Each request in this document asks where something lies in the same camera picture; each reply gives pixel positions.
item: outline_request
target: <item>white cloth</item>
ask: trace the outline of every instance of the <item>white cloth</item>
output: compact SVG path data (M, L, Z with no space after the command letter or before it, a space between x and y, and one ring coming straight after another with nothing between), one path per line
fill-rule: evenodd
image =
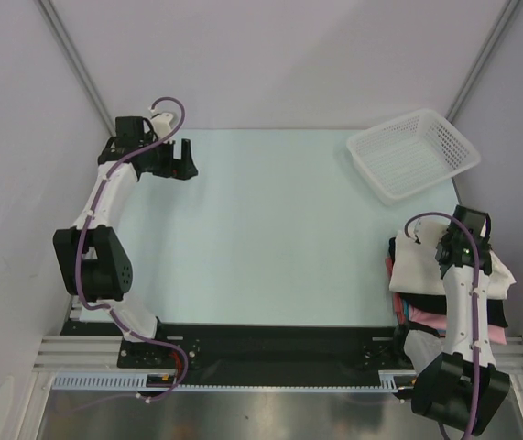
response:
M417 222L409 231L396 236L396 261L389 289L392 292L445 295L441 271L436 261L436 245L446 231L446 225L431 220ZM416 235L421 244L413 238ZM505 264L491 251L492 273L489 276L487 298L505 300L507 289L516 282Z

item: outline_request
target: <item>metallic floor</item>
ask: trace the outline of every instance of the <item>metallic floor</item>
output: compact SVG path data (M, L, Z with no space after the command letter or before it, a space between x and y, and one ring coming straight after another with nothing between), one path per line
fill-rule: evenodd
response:
M122 398L72 411L109 395L53 391L38 440L441 439L436 423L389 395L175 392L150 405ZM523 439L513 394L477 438Z

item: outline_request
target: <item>pink cloth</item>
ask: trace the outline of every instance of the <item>pink cloth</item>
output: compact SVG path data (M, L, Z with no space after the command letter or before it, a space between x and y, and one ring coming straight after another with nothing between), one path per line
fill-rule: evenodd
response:
M446 316L422 312L420 309L409 306L409 320L424 324L437 330L446 330ZM489 340L496 344L506 344L506 330L496 325L489 325Z

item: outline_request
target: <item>perforated basket bottom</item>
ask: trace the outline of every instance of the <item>perforated basket bottom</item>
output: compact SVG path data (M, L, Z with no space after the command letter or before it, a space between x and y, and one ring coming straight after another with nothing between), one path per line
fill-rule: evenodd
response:
M433 147L409 137L362 156L366 167L394 196L409 193L446 175L448 167Z

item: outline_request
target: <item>table surface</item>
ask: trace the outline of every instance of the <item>table surface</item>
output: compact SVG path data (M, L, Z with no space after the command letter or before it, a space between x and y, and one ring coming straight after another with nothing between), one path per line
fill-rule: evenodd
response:
M169 323L394 325L387 241L457 198L445 181L383 205L346 149L355 132L180 132L200 175L143 175L117 229L134 291Z

